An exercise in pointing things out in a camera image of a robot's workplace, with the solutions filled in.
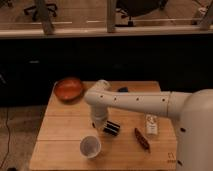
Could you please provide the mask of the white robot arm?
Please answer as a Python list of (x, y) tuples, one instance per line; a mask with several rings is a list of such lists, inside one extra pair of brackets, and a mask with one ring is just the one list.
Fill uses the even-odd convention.
[(84, 95), (96, 129), (106, 123), (109, 107), (179, 119), (176, 171), (213, 171), (213, 89), (115, 92), (110, 87), (99, 80)]

